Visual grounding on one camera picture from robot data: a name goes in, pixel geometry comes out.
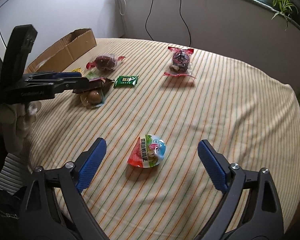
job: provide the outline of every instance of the striped tablecloth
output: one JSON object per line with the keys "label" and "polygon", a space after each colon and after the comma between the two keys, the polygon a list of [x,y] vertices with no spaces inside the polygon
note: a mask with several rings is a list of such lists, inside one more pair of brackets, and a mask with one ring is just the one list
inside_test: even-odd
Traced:
{"label": "striped tablecloth", "polygon": [[[198,49],[195,79],[163,77],[171,60],[167,46],[97,39],[66,71],[84,69],[95,55],[116,53],[126,59],[109,78],[138,75],[137,86],[111,88],[96,110],[85,109],[71,91],[42,102],[30,138],[30,168],[61,167],[102,137],[106,156],[82,195],[109,238],[193,239],[221,198],[197,155],[198,142],[208,139],[230,163],[269,168],[287,229],[300,199],[300,109],[293,90],[244,62]],[[166,142],[165,159],[154,168],[132,167],[127,159],[146,133]],[[229,229],[239,222],[247,193]]]}

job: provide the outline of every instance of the green snack package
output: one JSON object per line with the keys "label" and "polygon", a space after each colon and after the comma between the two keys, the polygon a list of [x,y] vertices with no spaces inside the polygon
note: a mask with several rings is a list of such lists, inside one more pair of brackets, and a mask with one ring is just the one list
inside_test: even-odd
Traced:
{"label": "green snack package", "polygon": [[132,86],[134,87],[138,82],[138,76],[119,76],[114,83],[114,88]]}

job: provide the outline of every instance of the white wall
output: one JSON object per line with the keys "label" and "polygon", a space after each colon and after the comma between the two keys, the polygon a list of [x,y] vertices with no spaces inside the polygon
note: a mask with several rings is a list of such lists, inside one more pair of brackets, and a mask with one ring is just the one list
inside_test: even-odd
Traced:
{"label": "white wall", "polygon": [[2,0],[1,58],[13,28],[23,24],[32,24],[38,32],[26,65],[75,29],[92,28],[96,38],[117,38],[124,34],[115,0]]}
{"label": "white wall", "polygon": [[[152,0],[126,0],[126,37],[146,39]],[[189,45],[180,0],[154,0],[147,28],[156,41]],[[198,49],[242,60],[300,91],[300,31],[244,0],[182,0],[182,16]]]}

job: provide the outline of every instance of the metal screw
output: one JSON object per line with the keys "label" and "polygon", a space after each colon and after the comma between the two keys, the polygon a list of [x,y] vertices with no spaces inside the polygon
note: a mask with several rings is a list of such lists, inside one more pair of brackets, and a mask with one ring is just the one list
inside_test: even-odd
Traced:
{"label": "metal screw", "polygon": [[262,172],[263,172],[264,174],[268,174],[268,173],[269,173],[269,170],[268,170],[267,168],[262,168],[261,170],[262,170]]}
{"label": "metal screw", "polygon": [[238,170],[240,168],[239,164],[238,163],[231,163],[230,164],[231,168],[234,169],[234,170]]}
{"label": "metal screw", "polygon": [[36,166],[34,168],[34,172],[40,172],[40,171],[42,171],[42,166]]}
{"label": "metal screw", "polygon": [[65,164],[65,167],[66,167],[67,169],[71,169],[73,166],[74,166],[74,163],[73,163],[73,162],[67,162],[67,163]]}

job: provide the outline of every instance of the blue textured pad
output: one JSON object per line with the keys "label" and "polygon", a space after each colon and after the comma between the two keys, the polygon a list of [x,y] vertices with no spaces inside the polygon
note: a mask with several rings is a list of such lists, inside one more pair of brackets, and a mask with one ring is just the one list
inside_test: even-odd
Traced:
{"label": "blue textured pad", "polygon": [[200,141],[198,144],[198,155],[206,168],[214,187],[217,190],[222,191],[222,193],[225,193],[228,189],[226,184],[226,173],[203,141]]}
{"label": "blue textured pad", "polygon": [[106,141],[102,139],[79,171],[79,180],[76,185],[79,193],[90,186],[97,169],[106,155],[106,151],[107,144]]}

